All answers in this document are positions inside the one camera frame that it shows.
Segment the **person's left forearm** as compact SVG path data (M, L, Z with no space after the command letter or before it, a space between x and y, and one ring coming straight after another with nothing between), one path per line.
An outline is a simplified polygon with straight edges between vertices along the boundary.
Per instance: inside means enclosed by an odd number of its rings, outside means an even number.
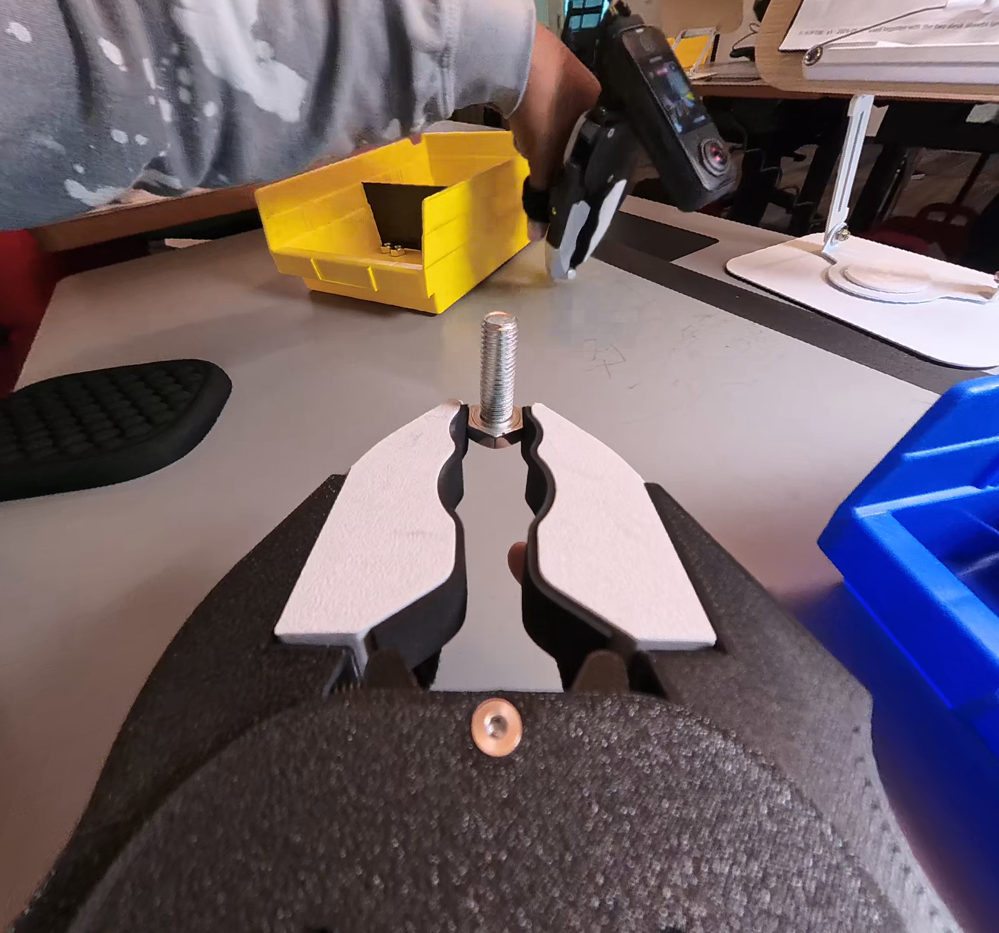
M526 0L1 0L2 231L511 115Z

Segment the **white document stand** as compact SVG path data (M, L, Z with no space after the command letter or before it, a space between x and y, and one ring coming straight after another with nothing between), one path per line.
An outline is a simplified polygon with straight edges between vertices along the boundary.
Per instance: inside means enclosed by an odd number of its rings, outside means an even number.
M781 51L802 0L772 0L755 46L762 79L848 99L824 227L735 257L726 272L771 295L945 366L997 367L997 275L865 238L850 198L875 103L955 123L959 109L997 103L997 44L839 45Z

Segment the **yellow plastic bin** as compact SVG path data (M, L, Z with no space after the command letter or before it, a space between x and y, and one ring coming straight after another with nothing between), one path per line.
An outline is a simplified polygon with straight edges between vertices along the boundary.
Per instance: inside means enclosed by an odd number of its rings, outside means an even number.
M256 200L281 273L439 315L528 245L528 175L508 131L433 131L262 187ZM407 253L381 256L381 243Z

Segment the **blue plastic bin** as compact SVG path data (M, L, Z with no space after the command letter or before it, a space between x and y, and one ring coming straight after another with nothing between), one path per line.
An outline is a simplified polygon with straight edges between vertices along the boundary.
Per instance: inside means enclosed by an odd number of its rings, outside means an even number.
M954 386L831 515L796 615L869 691L876 765L965 931L998 928L998 383Z

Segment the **silver hex bolt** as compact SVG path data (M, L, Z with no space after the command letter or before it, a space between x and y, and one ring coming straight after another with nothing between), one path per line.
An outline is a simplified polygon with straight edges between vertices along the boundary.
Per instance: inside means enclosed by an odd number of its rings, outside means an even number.
M468 437L490 449L503 449L522 436L521 409L515 404L518 320L504 311L481 321L480 401L468 408Z

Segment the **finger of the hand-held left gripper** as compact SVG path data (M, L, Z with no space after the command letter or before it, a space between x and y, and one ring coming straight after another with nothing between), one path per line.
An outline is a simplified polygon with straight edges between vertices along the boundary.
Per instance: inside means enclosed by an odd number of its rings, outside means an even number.
M554 281L570 279L581 263L577 248L592 206L576 201L556 211L548 227L548 276Z
M613 217L626 196L629 181L614 181L604 192L586 196L582 201L584 213L580 232L580 263L593 256L595 247L606 235Z

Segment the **background wooden desk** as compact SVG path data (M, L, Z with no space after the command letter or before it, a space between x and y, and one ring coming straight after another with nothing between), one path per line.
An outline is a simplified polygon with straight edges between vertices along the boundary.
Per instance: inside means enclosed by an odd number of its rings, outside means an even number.
M813 94L784 90L762 79L754 63L730 60L706 63L689 74L702 97L749 98L760 100L815 100Z

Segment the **person's left hand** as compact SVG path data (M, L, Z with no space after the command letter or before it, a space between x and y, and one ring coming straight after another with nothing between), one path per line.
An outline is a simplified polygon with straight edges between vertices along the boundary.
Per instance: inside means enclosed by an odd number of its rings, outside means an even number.
M508 119L518 152L530 167L531 187L547 191L556 182L571 133L599 93L593 73L538 24L527 86Z

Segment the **small yellow bin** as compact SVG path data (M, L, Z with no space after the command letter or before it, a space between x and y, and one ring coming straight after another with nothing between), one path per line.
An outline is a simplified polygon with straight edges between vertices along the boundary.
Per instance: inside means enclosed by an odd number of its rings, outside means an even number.
M692 73L710 59L717 39L716 28L686 28L668 42L684 71Z

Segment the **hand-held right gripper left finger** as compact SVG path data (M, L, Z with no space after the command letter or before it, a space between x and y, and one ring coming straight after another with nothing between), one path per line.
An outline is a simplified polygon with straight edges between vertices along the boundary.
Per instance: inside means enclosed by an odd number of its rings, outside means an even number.
M447 400L383 438L343 480L274 632L346 649L359 672L379 651L408 668L439 655L467 610L468 409Z

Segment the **black textured pad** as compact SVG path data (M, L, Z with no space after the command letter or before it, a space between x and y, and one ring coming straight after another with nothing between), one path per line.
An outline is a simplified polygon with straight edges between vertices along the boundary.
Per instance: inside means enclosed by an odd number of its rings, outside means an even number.
M25 386L1 402L1 501L109 487L192 452L232 382L204 360L90 370Z

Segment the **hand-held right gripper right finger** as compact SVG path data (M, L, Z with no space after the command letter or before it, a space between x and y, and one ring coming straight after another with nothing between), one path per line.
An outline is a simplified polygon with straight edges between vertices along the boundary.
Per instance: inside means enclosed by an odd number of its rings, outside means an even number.
M718 635L656 508L652 485L544 404L522 413L532 521L523 626L577 672L592 652L698 652Z

